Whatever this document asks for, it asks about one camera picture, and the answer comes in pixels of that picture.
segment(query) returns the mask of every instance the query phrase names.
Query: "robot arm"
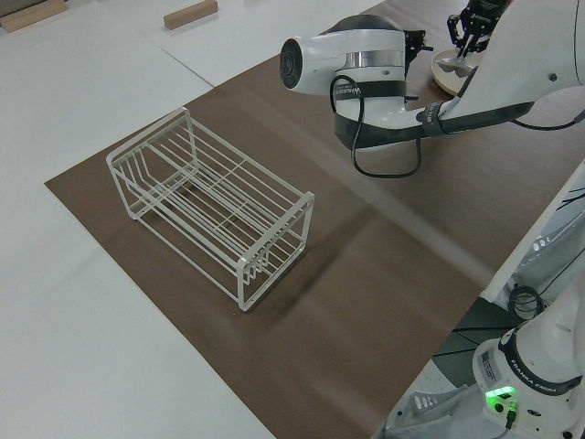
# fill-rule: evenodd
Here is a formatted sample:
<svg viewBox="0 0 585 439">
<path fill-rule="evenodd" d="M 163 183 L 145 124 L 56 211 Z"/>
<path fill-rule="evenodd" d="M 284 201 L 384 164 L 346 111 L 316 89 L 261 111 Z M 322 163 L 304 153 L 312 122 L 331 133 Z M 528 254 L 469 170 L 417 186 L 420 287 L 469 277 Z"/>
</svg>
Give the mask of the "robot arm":
<svg viewBox="0 0 585 439">
<path fill-rule="evenodd" d="M 510 122 L 539 98 L 585 79 L 585 10 L 579 5 L 515 0 L 464 92 L 423 109 L 405 108 L 405 32 L 381 17 L 349 17 L 323 35 L 289 39 L 281 52 L 281 76 L 287 88 L 308 94 L 326 95 L 333 84 L 335 134 L 348 148 Z M 339 76 L 347 79 L 335 80 Z"/>
</svg>

